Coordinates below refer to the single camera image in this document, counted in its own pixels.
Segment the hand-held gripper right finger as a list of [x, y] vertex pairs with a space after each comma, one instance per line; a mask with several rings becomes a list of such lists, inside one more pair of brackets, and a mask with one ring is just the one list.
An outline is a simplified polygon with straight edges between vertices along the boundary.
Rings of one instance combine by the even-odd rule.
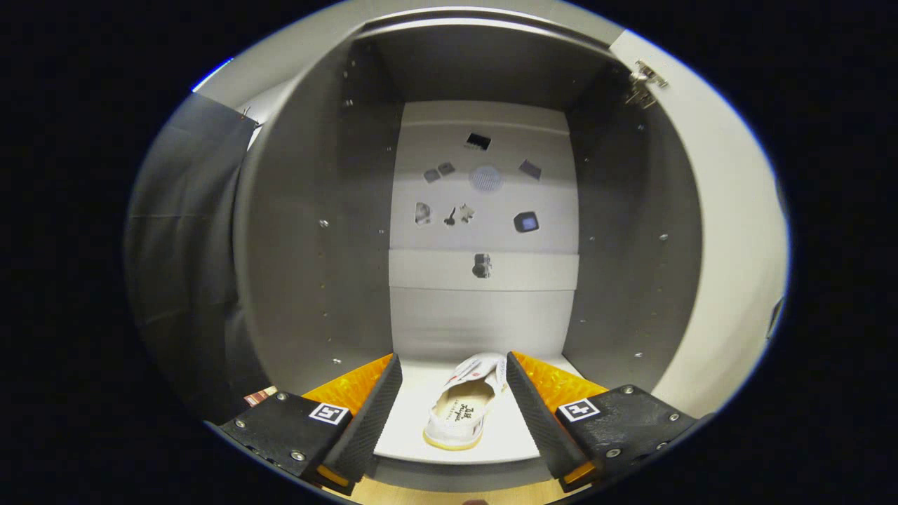
[[515, 351], [507, 354], [507, 383], [564, 492], [616, 485], [699, 428], [697, 418], [637, 386], [598, 386]]

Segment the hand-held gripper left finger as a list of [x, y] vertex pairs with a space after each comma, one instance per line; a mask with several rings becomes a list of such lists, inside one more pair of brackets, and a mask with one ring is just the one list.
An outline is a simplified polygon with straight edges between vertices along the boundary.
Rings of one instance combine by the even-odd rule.
[[391, 353], [307, 393], [256, 399], [217, 433], [303, 486], [351, 495], [371, 473], [401, 384], [401, 361]]

